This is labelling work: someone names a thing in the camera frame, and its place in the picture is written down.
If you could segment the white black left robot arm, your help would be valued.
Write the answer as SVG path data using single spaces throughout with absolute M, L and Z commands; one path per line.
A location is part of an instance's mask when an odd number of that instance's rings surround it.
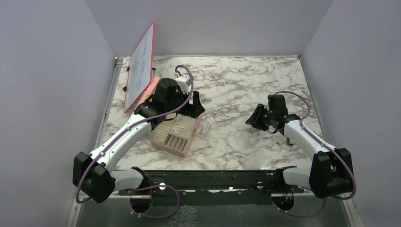
M 204 113 L 193 85 L 191 77 L 160 79 L 153 94 L 137 105 L 124 127 L 88 154 L 79 152 L 74 157 L 72 183 L 76 186 L 77 203 L 90 199 L 102 203 L 112 192 L 124 189 L 137 194 L 148 190 L 148 180 L 137 170 L 118 174 L 114 168 L 133 145 L 165 122 L 169 114 L 196 118 Z

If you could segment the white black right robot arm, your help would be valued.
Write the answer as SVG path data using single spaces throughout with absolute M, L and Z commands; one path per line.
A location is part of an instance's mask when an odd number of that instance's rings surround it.
M 291 186 L 301 186 L 311 190 L 317 198 L 333 197 L 348 200 L 355 196 L 357 183 L 353 173 L 351 153 L 346 148 L 338 148 L 321 139 L 310 130 L 304 119 L 310 115 L 311 107 L 301 99 L 307 113 L 303 117 L 289 114 L 284 92 L 268 96 L 268 104 L 258 104 L 246 124 L 255 129 L 273 133 L 279 132 L 297 145 L 312 163 L 308 169 L 296 166 L 281 170 L 273 179 L 273 187 L 278 192 L 285 192 Z

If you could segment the pink jewelry box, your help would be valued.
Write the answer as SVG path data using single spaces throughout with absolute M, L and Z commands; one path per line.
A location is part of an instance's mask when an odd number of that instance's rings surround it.
M 145 118 L 153 116 L 155 111 L 152 107 L 152 96 L 160 79 L 162 78 L 155 78 L 146 89 L 144 96 L 134 110 L 134 114 L 142 115 Z M 186 157 L 201 121 L 202 114 L 197 118 L 192 118 L 178 112 L 172 112 L 162 118 L 151 120 L 152 130 L 145 138 L 158 149 L 179 157 Z M 177 124 L 185 127 L 182 134 L 174 132 Z

